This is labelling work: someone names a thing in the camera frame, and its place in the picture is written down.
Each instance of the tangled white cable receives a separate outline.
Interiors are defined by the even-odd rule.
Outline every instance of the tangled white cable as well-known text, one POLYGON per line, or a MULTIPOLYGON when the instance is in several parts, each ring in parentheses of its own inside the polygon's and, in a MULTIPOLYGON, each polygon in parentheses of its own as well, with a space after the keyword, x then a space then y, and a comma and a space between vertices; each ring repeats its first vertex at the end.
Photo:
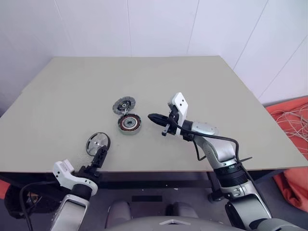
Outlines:
POLYGON ((308 103, 301 107, 299 110, 285 112, 282 110, 276 110, 271 115, 277 112, 282 113, 277 119, 277 124, 288 123, 290 128, 283 129, 288 137, 297 136, 306 141, 306 147, 298 147, 300 151, 307 152, 308 154, 308 103))

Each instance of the gray table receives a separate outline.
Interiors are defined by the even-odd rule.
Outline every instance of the gray table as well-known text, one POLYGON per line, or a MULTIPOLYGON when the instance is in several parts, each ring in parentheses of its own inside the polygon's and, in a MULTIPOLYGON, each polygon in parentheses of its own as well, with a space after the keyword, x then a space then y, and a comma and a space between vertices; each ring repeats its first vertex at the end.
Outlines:
POLYGON ((92 160, 85 143, 95 132, 112 141, 102 171, 211 171, 191 142, 161 136, 149 113, 168 114, 182 92, 188 120, 208 122, 236 139, 248 170, 307 166, 306 159, 218 56, 54 58, 0 118, 0 171, 50 172, 68 158, 75 169, 92 160), (113 103, 132 96, 141 131, 121 134, 113 103))

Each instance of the white wall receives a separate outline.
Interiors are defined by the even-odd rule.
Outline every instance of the white wall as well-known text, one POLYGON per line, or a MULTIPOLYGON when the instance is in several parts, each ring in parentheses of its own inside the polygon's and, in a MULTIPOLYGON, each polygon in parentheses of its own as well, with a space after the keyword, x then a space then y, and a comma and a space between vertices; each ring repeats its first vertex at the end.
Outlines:
POLYGON ((262 103, 308 94, 307 0, 2 0, 0 114, 53 56, 220 55, 262 103))

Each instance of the black cable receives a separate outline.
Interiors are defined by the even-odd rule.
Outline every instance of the black cable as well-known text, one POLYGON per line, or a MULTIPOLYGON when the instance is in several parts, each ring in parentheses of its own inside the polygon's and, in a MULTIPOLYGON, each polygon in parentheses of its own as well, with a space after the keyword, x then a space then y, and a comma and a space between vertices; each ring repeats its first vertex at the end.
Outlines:
MULTIPOLYGON (((181 127, 180 125, 177 124, 177 122, 175 122, 173 116, 169 116, 169 121, 174 125, 176 126, 177 128, 179 128, 180 130, 184 131, 184 132, 187 132, 189 134, 193 134, 193 135, 196 135, 196 136, 202 136, 202 137, 208 137, 208 138, 213 138, 213 139, 217 139, 217 140, 223 140, 223 141, 230 141, 230 142, 233 142, 235 143, 235 159, 237 160, 237 162, 241 163, 240 159, 239 159, 239 143, 238 141, 236 141, 235 139, 231 139, 231 138, 228 138, 228 137, 223 137, 223 136, 214 136, 214 135, 207 135, 207 134, 203 134, 203 133, 200 133, 200 132, 196 132, 196 131, 191 131, 191 130, 188 130, 188 129, 185 129, 183 127, 181 127)), ((261 200, 264 202, 265 206, 267 207, 269 213, 270 212, 270 209, 269 209, 269 206, 268 204, 266 203, 266 200, 264 199, 262 193, 258 190, 257 188, 257 185, 254 181, 254 179, 252 179, 251 175, 248 173, 248 171, 244 168, 244 166, 242 165, 242 168, 243 168, 243 171, 245 172, 245 174, 247 175, 247 177, 250 179, 250 181, 252 182, 253 186, 255 187, 257 193, 260 195, 261 197, 261 200)))
POLYGON ((46 185, 46 184, 55 184, 57 183, 57 181, 40 181, 40 182, 34 182, 34 183, 30 183, 30 184, 27 184, 26 186, 24 186, 20 192, 19 192, 19 203, 20 203, 20 207, 23 211, 23 214, 25 216, 25 219, 27 221, 27 225, 28 225, 28 229, 29 231, 33 231, 33 227, 32 227, 32 223, 31 223, 31 219, 30 219, 30 216, 27 212, 27 209, 26 209, 26 205, 25 205, 25 202, 24 202, 24 197, 23 197, 23 194, 24 194, 24 190, 31 186, 31 185, 46 185))
POLYGON ((196 141, 192 140, 192 142, 193 142, 193 144, 194 144, 194 148, 196 149, 197 159, 198 159, 199 161, 204 160, 204 159, 206 158, 206 155, 204 155, 202 158, 200 158, 200 156, 199 156, 199 150, 198 150, 198 146, 197 146, 197 144, 196 144, 196 141))

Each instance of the gray floor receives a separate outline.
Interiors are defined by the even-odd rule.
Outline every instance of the gray floor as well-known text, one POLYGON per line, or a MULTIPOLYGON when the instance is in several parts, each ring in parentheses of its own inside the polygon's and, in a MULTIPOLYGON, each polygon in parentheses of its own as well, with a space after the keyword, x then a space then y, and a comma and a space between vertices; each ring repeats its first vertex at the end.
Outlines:
MULTIPOLYGON (((288 204, 282 197, 273 179, 259 184, 274 217, 281 218, 308 229, 308 213, 301 211, 288 204)), ((109 205, 114 200, 126 200, 131 205, 132 215, 135 218, 145 216, 161 216, 165 213, 168 204, 183 201, 189 203, 197 212, 199 217, 221 221, 229 224, 225 214, 224 205, 226 201, 211 204, 207 200, 210 189, 150 189, 150 190, 99 190, 98 194, 91 199, 91 206, 84 223, 82 231, 103 230, 109 205), (162 202, 131 202, 133 195, 162 195, 162 202)), ((0 230, 24 231, 27 230, 24 220, 16 220, 10 217, 0 200, 0 230)), ((49 230, 52 214, 33 214, 31 216, 35 231, 49 230)))

